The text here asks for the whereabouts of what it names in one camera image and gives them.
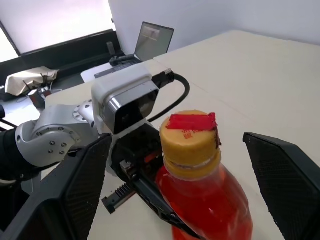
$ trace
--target white table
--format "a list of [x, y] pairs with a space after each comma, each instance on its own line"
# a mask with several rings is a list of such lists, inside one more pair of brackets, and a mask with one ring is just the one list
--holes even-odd
[[[152, 74], [166, 66], [191, 85], [188, 98], [171, 113], [198, 109], [217, 114], [222, 162], [249, 199], [253, 239], [282, 240], [260, 194], [242, 137], [244, 132], [278, 137], [299, 145], [319, 165], [316, 137], [320, 127], [316, 121], [320, 113], [316, 104], [320, 100], [320, 47], [232, 31], [154, 60], [144, 63]], [[54, 94], [47, 104], [78, 104], [90, 99], [92, 84]], [[182, 92], [178, 82], [163, 88], [151, 115], [173, 103]], [[154, 126], [158, 128], [164, 118]], [[107, 175], [101, 196], [109, 195], [120, 184], [118, 178]], [[89, 239], [105, 237], [163, 240], [171, 239], [171, 233], [170, 227], [134, 196], [113, 215], [99, 205]]]

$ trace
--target plastic bottle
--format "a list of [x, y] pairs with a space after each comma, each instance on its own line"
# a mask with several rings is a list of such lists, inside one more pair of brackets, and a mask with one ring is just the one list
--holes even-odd
[[[206, 115], [193, 110], [180, 115]], [[235, 177], [221, 164], [218, 129], [160, 128], [164, 166], [156, 183], [177, 215], [205, 240], [250, 240], [253, 222], [248, 199]], [[174, 240], [195, 240], [172, 227]]]

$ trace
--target black cable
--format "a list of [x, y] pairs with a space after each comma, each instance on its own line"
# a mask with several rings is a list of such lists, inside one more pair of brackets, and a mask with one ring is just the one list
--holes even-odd
[[182, 94], [181, 97], [179, 97], [179, 99], [177, 101], [175, 101], [173, 104], [171, 104], [170, 106], [168, 106], [165, 110], [161, 111], [160, 113], [158, 113], [157, 115], [153, 116], [152, 118], [150, 118], [148, 121], [151, 123], [159, 118], [161, 118], [163, 115], [165, 115], [166, 113], [168, 113], [169, 111], [171, 111], [173, 108], [175, 108], [176, 106], [178, 106], [183, 100], [186, 99], [186, 97], [189, 95], [190, 93], [190, 84], [187, 81], [187, 79], [185, 79], [183, 76], [179, 75], [179, 74], [174, 74], [174, 79], [177, 80], [178, 82], [182, 83], [184, 86], [184, 93]]

